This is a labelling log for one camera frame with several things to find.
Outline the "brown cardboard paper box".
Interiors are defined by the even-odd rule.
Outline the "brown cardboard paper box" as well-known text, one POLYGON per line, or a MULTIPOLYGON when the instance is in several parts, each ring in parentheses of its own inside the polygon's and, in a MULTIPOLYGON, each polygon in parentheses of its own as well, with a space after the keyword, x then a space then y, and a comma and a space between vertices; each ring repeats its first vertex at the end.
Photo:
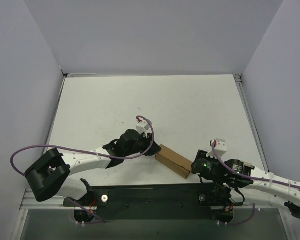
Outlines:
POLYGON ((161 144, 161 151, 155 154, 155 159, 168 169, 187 179, 192 171, 192 161, 161 144))

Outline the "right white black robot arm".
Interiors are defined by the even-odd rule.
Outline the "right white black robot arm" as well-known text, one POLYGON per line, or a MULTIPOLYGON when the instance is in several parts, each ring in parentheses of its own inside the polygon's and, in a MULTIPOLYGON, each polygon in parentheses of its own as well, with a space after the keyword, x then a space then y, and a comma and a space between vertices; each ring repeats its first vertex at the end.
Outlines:
POLYGON ((191 173, 218 186, 237 190, 251 189, 283 200, 291 215, 300 219, 300 182, 266 172, 239 159, 223 161, 227 149, 215 145, 210 151, 199 150, 191 164, 191 173))

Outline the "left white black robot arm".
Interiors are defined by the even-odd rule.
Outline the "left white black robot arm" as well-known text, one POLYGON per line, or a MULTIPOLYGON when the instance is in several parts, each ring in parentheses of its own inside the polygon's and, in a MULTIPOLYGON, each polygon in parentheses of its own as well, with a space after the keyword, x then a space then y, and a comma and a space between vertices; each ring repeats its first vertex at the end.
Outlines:
POLYGON ((38 202, 63 196, 86 206, 93 199, 92 189, 85 179, 73 180, 69 178, 71 175, 93 169, 113 168, 132 155, 151 157, 161 149, 152 133, 138 133, 137 130, 128 129, 119 139, 90 154, 60 153, 52 148, 25 171, 25 178, 38 202))

